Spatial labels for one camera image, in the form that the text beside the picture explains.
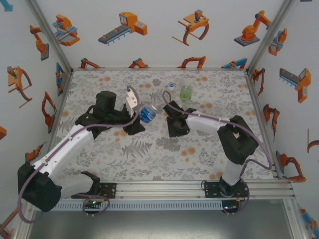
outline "black mounting plate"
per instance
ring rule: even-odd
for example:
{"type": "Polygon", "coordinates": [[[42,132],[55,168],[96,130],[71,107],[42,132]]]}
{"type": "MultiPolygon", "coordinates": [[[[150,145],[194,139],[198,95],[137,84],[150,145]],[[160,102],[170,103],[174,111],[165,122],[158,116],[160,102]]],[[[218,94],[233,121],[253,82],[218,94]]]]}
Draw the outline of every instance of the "black mounting plate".
{"type": "Polygon", "coordinates": [[[203,181],[202,186],[205,191],[206,198],[238,198],[244,197],[247,198],[247,191],[245,190],[246,186],[243,182],[240,181],[238,187],[236,187],[234,194],[230,197],[225,197],[221,194],[219,189],[220,182],[206,182],[203,181]]]}
{"type": "MultiPolygon", "coordinates": [[[[116,195],[116,183],[100,183],[100,193],[98,194],[99,196],[104,196],[108,199],[115,198],[116,195]]],[[[87,197],[81,197],[78,195],[73,195],[71,198],[83,198],[87,199],[87,197]]]]}

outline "plastic bottle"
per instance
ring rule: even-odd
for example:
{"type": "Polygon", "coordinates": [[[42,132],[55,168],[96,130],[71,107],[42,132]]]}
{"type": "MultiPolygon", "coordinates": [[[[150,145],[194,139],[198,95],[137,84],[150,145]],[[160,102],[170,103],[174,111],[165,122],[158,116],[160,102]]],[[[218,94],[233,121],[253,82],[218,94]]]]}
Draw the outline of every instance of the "plastic bottle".
{"type": "Polygon", "coordinates": [[[149,106],[144,106],[140,112],[140,118],[143,122],[151,122],[155,116],[157,110],[161,107],[160,98],[158,95],[154,95],[153,103],[149,106]]]}
{"type": "Polygon", "coordinates": [[[180,98],[183,102],[189,101],[191,98],[192,87],[191,86],[182,86],[180,88],[180,98]]]}
{"type": "Polygon", "coordinates": [[[173,82],[170,82],[167,86],[167,90],[170,94],[170,100],[171,101],[174,101],[176,100],[176,92],[177,92],[177,89],[176,89],[176,84],[173,83],[173,82]]]}
{"type": "Polygon", "coordinates": [[[157,108],[155,106],[144,106],[140,112],[141,120],[145,123],[151,122],[156,116],[157,108]]]}

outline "white wall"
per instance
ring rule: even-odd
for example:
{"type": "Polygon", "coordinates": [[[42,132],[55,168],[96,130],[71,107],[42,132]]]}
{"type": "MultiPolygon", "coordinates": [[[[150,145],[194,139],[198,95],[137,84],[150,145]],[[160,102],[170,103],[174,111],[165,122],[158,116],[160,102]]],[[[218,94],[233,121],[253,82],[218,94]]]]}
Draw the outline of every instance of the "white wall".
{"type": "MultiPolygon", "coordinates": [[[[234,41],[242,30],[254,23],[261,10],[273,20],[282,0],[38,0],[46,20],[52,24],[56,15],[69,18],[78,28],[80,41],[72,46],[61,46],[72,67],[79,67],[82,58],[104,67],[128,67],[133,60],[142,58],[150,67],[177,67],[185,58],[206,55],[204,67],[221,67],[232,60],[252,59],[260,42],[243,47],[234,41]],[[186,46],[172,38],[182,39],[185,27],[179,24],[196,10],[209,18],[210,29],[200,41],[189,36],[186,46]],[[132,33],[110,45],[98,39],[120,25],[119,13],[130,11],[139,21],[147,24],[148,34],[132,33]]],[[[260,39],[266,34],[261,24],[257,32],[260,39]]]]}
{"type": "MultiPolygon", "coordinates": [[[[262,106],[269,103],[270,107],[280,111],[275,146],[278,152],[295,157],[307,178],[305,183],[294,183],[294,191],[301,207],[319,221],[318,181],[319,181],[319,146],[314,146],[307,153],[307,128],[310,129],[310,141],[319,139],[318,103],[319,103],[319,27],[317,14],[319,2],[296,1],[280,30],[287,28],[288,35],[283,49],[277,56],[265,53],[258,70],[265,68],[264,92],[259,99],[262,106]],[[298,103],[297,91],[286,85],[279,78],[279,69],[299,75],[308,68],[312,82],[308,86],[308,98],[298,103]]],[[[287,177],[297,174],[293,166],[285,168],[287,177]]]]}
{"type": "MultiPolygon", "coordinates": [[[[55,68],[58,58],[52,47],[49,58],[41,61],[40,52],[35,46],[35,37],[30,33],[29,25],[38,27],[25,1],[9,0],[13,5],[12,12],[4,12],[0,5],[0,126],[7,130],[7,136],[0,140],[0,222],[17,207],[17,170],[24,163],[24,154],[32,152],[44,141],[48,143],[41,153],[47,152],[51,135],[41,112],[44,91],[47,91],[57,109],[62,95],[57,96],[55,68]],[[24,102],[18,91],[8,93],[7,66],[19,66],[29,75],[32,86],[25,90],[32,100],[19,109],[24,102]]],[[[42,41],[48,43],[44,34],[39,33],[42,41]]],[[[22,78],[23,86],[27,85],[22,78]]],[[[52,107],[47,104],[46,110],[53,114],[52,107]]]]}

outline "bottle cap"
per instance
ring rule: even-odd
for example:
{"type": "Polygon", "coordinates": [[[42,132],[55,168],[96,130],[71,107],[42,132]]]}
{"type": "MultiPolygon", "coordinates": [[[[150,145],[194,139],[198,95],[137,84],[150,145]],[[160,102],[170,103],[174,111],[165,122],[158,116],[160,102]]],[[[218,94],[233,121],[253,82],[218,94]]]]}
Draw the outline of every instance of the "bottle cap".
{"type": "Polygon", "coordinates": [[[168,89],[172,90],[174,87],[175,87],[175,84],[174,84],[174,83],[169,83],[168,89]]]}

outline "wall decal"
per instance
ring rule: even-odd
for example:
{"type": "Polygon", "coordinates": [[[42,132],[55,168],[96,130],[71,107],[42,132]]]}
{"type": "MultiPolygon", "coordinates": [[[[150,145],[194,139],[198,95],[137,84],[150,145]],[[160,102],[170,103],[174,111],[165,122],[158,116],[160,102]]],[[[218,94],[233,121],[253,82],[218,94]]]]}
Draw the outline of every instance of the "wall decal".
{"type": "Polygon", "coordinates": [[[252,76],[254,83],[256,83],[256,81],[258,81],[260,75],[261,75],[261,86],[260,86],[260,90],[258,92],[258,96],[260,96],[260,94],[264,91],[265,68],[261,69],[260,71],[255,70],[255,72],[252,76]]]}
{"type": "Polygon", "coordinates": [[[53,26],[57,30],[55,37],[61,45],[72,46],[74,43],[80,40],[78,37],[77,28],[72,26],[71,21],[65,16],[58,14],[56,16],[56,22],[53,23],[53,26]]]}
{"type": "Polygon", "coordinates": [[[47,91],[44,92],[44,98],[42,101],[42,107],[41,107],[42,113],[44,115],[44,121],[45,124],[48,126],[48,133],[51,133],[52,131],[52,127],[53,127],[53,123],[54,123],[54,119],[55,119],[55,114],[57,112],[56,107],[50,97],[50,95],[48,94],[47,91]],[[46,111],[45,111],[45,104],[46,101],[49,101],[50,105],[53,107],[54,110],[54,114],[52,116],[50,116],[46,111]]]}
{"type": "Polygon", "coordinates": [[[197,11],[195,11],[194,14],[191,14],[191,15],[184,17],[184,20],[187,21],[189,24],[185,24],[182,21],[178,21],[178,23],[182,24],[186,28],[185,34],[183,37],[183,41],[179,40],[178,38],[176,38],[174,36],[172,36],[172,38],[174,38],[175,40],[177,40],[181,43],[184,43],[186,46],[189,46],[189,44],[187,43],[188,35],[192,35],[199,40],[204,39],[204,37],[206,36],[206,34],[208,33],[208,30],[209,30],[209,23],[208,23],[209,18],[205,17],[201,10],[197,10],[197,11]],[[196,29],[198,29],[199,27],[205,27],[205,30],[200,36],[196,36],[192,32],[195,31],[196,29]]]}
{"type": "Polygon", "coordinates": [[[59,63],[56,63],[55,78],[56,78],[56,86],[58,87],[58,96],[60,96],[63,93],[62,73],[64,73],[64,70],[62,69],[59,63]]]}
{"type": "Polygon", "coordinates": [[[312,148],[315,145],[319,145],[319,140],[314,140],[309,142],[309,129],[307,131],[307,153],[309,153],[310,148],[312,148]]]}
{"type": "Polygon", "coordinates": [[[32,160],[35,160],[36,157],[40,156],[42,147],[46,144],[44,142],[43,144],[39,145],[36,149],[34,149],[31,153],[25,153],[25,162],[29,163],[32,160]]]}
{"type": "Polygon", "coordinates": [[[305,68],[299,76],[296,76],[283,68],[280,68],[279,76],[290,86],[295,86],[295,90],[298,92],[298,102],[302,103],[308,97],[308,86],[311,83],[311,74],[307,68],[305,68]]]}
{"type": "Polygon", "coordinates": [[[272,43],[270,43],[270,46],[268,47],[269,53],[277,56],[277,53],[283,48],[286,38],[287,28],[285,28],[283,31],[278,31],[277,36],[274,37],[272,43]]]}
{"type": "Polygon", "coordinates": [[[125,36],[126,33],[137,32],[143,36],[148,33],[148,26],[138,21],[138,16],[131,12],[121,12],[120,21],[121,25],[100,37],[99,42],[109,45],[110,42],[120,39],[120,36],[125,36]]]}
{"type": "Polygon", "coordinates": [[[25,72],[25,70],[21,69],[18,66],[14,67],[14,68],[12,68],[11,66],[8,66],[7,72],[8,72],[8,86],[14,85],[14,88],[9,90],[8,92],[11,93],[12,91],[17,90],[22,95],[22,97],[26,100],[26,102],[24,102],[22,105],[19,106],[19,108],[21,108],[26,103],[28,103],[32,100],[32,98],[27,97],[24,93],[24,90],[26,90],[27,88],[32,86],[32,82],[31,82],[28,74],[25,72]],[[26,77],[26,79],[29,83],[29,85],[25,88],[23,88],[23,85],[22,85],[22,76],[23,75],[26,77]]]}
{"type": "Polygon", "coordinates": [[[13,5],[9,4],[7,0],[0,0],[0,2],[4,6],[4,11],[13,11],[13,5]]]}
{"type": "Polygon", "coordinates": [[[94,67],[94,68],[104,68],[104,67],[98,66],[97,64],[95,64],[95,63],[89,61],[89,60],[86,59],[86,58],[83,58],[83,59],[81,60],[81,66],[80,66],[79,68],[84,69],[84,68],[87,67],[87,65],[92,66],[92,67],[94,67]]]}
{"type": "Polygon", "coordinates": [[[263,111],[264,111],[264,116],[265,116],[265,119],[266,119],[267,123],[268,123],[268,121],[270,119],[270,114],[273,114],[273,119],[272,119],[272,122],[271,122],[271,128],[273,129],[273,132],[274,132],[274,140],[273,140],[273,142],[274,142],[275,141],[276,131],[277,131],[277,120],[278,120],[278,116],[279,116],[280,112],[276,108],[270,108],[269,104],[266,104],[264,106],[263,111]]]}
{"type": "Polygon", "coordinates": [[[183,63],[178,66],[178,68],[186,68],[186,65],[188,62],[191,62],[191,61],[198,61],[198,65],[197,65],[197,68],[202,68],[204,63],[205,63],[205,60],[206,60],[206,56],[203,56],[203,57],[190,57],[190,58],[186,58],[183,63]]]}
{"type": "Polygon", "coordinates": [[[253,25],[249,25],[244,28],[243,35],[234,39],[235,42],[242,46],[248,46],[255,42],[258,42],[260,39],[256,36],[256,32],[259,28],[260,23],[266,25],[266,29],[270,26],[271,21],[265,17],[265,11],[260,11],[255,15],[255,22],[253,25]]]}
{"type": "Polygon", "coordinates": [[[145,64],[141,58],[133,61],[133,63],[129,66],[129,68],[134,68],[136,66],[138,66],[139,68],[149,68],[149,66],[145,64]]]}
{"type": "Polygon", "coordinates": [[[40,59],[41,61],[48,59],[49,58],[49,44],[44,44],[41,40],[41,38],[39,37],[38,33],[42,32],[40,27],[33,27],[32,25],[30,25],[30,32],[31,34],[34,35],[36,41],[35,41],[35,45],[36,48],[38,49],[38,51],[40,52],[40,59]]]}
{"type": "Polygon", "coordinates": [[[0,126],[0,140],[6,136],[6,129],[0,126]]]}
{"type": "Polygon", "coordinates": [[[246,62],[247,62],[247,58],[243,58],[238,61],[229,62],[228,64],[223,65],[221,68],[234,68],[236,66],[240,66],[239,69],[243,69],[245,68],[246,62]]]}
{"type": "Polygon", "coordinates": [[[296,167],[296,170],[298,172],[298,176],[294,176],[294,177],[290,177],[286,179],[289,179],[290,181],[294,182],[294,183],[304,183],[306,182],[306,178],[303,176],[303,172],[301,171],[300,168],[300,164],[298,163],[298,161],[293,158],[293,157],[288,157],[286,154],[279,154],[278,151],[276,151],[276,156],[277,159],[279,161],[279,165],[280,165],[280,170],[281,172],[284,174],[285,173],[285,167],[289,164],[289,163],[293,163],[296,167]]]}
{"type": "Polygon", "coordinates": [[[300,209],[300,213],[306,223],[306,229],[313,231],[313,234],[315,235],[315,238],[312,237],[312,239],[319,238],[318,223],[308,214],[308,212],[306,212],[305,209],[300,209]]]}

